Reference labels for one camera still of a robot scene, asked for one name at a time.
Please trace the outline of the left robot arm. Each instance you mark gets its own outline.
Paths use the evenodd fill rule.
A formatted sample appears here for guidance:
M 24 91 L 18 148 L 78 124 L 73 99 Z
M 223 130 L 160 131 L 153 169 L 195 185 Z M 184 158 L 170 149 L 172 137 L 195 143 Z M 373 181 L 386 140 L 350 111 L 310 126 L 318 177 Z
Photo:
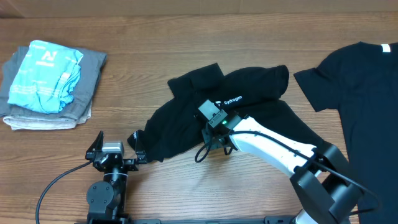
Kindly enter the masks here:
M 103 173 L 103 180 L 95 182 L 86 193 L 89 205 L 87 224 L 131 224 L 125 212 L 128 173 L 147 163 L 146 153 L 137 151 L 136 158 L 124 158 L 122 141 L 104 141 L 100 131 L 86 151 L 85 159 Z

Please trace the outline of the black polo shirt Sydrogen logo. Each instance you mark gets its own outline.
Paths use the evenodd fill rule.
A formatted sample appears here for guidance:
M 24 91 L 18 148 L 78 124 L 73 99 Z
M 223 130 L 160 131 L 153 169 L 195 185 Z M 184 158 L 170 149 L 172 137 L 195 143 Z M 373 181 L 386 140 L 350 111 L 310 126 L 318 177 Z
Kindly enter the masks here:
M 199 106 L 206 100 L 227 113 L 236 111 L 294 141 L 323 145 L 313 132 L 281 100 L 289 84 L 285 65 L 272 68 L 246 67 L 224 75 L 217 63 L 168 81 L 174 97 L 155 111 L 143 130 L 128 138 L 133 149 L 143 149 L 148 162 L 171 158 L 203 142 L 205 127 Z

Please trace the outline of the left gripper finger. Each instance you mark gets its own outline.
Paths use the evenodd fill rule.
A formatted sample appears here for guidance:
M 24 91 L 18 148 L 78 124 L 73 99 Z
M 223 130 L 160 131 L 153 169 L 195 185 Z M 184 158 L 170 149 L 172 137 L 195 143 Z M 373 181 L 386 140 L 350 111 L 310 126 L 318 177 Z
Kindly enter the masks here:
M 102 151 L 104 141 L 104 132 L 100 131 L 91 144 L 91 146 L 86 151 L 86 160 L 93 161 L 97 155 L 97 153 Z
M 139 164 L 146 164 L 147 163 L 147 154 L 145 152 L 145 147 L 142 144 L 141 141 L 141 137 L 140 137 L 140 130 L 137 130 L 135 132 L 136 134 L 136 148 L 135 148 L 135 152 L 136 152 L 136 156 L 137 156 L 137 162 Z

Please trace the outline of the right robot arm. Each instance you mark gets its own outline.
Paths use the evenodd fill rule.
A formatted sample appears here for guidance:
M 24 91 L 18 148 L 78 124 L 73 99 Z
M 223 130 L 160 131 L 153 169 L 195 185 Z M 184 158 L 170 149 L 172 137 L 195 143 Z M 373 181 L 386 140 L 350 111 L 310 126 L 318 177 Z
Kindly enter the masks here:
M 354 184 L 354 170 L 341 151 L 324 142 L 316 147 L 291 140 L 238 115 L 206 116 L 215 138 L 253 154 L 290 180 L 302 211 L 294 223 L 344 223 L 364 191 Z

